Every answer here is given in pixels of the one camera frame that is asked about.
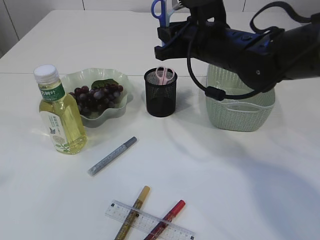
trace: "green plastic basket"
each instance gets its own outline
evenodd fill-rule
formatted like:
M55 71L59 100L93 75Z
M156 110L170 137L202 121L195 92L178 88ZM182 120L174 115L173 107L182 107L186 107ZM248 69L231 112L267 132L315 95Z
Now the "green plastic basket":
M252 91L236 73L209 65L207 86L226 91L228 95L242 95ZM206 97L206 109L212 124L220 129L254 132L258 130L269 117L276 101L275 90L260 93L243 100L217 101Z

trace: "red marker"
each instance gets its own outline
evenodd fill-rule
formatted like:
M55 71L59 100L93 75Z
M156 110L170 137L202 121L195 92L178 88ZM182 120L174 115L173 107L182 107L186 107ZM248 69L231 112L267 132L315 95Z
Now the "red marker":
M172 219L174 219L178 213L184 208L184 206L186 205L185 201L180 200L175 206L174 208L171 209L170 212L168 212L167 215L165 215L165 217L162 220L165 220L169 223L171 223ZM144 240L155 240L157 239L160 234L166 229L166 227L168 226L167 223L164 222L159 222L154 229L149 233L148 236L146 236L146 238Z

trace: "basket handle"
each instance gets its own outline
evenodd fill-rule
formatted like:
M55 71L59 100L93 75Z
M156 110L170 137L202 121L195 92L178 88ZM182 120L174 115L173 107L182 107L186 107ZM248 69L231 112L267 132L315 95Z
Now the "basket handle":
M229 110L229 111L234 111L234 112L241 112L241 113L258 113L261 110L265 110L270 108L269 106L259 106L250 102L235 102L235 103L227 103L225 104L225 107ZM242 110L237 110L234 109L232 107L249 107L255 110L251 110L251 111L242 111Z

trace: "blue scissors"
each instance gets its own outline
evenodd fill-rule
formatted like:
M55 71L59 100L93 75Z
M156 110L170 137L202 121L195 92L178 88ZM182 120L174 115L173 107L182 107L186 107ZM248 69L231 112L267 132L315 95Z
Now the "blue scissors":
M161 14L156 15L155 8L156 4L158 2L161 2ZM160 27L169 27L170 24L170 17L172 14L174 14L175 10L171 10L170 12L167 12L167 0L154 0L151 5L151 13L152 16L156 19L159 19Z

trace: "silver marker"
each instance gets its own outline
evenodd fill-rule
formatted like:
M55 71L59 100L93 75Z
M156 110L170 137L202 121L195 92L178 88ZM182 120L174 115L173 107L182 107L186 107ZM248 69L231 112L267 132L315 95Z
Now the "silver marker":
M96 175L103 168L105 168L109 163L111 163L113 160L115 160L117 157L123 154L136 141L137 141L137 138L135 136L129 139L127 142L122 144L120 147L118 147L116 150L114 150L112 153L110 153L108 156L106 156L104 159L102 159L100 162L98 162L96 165L90 168L88 170L88 174L92 177Z

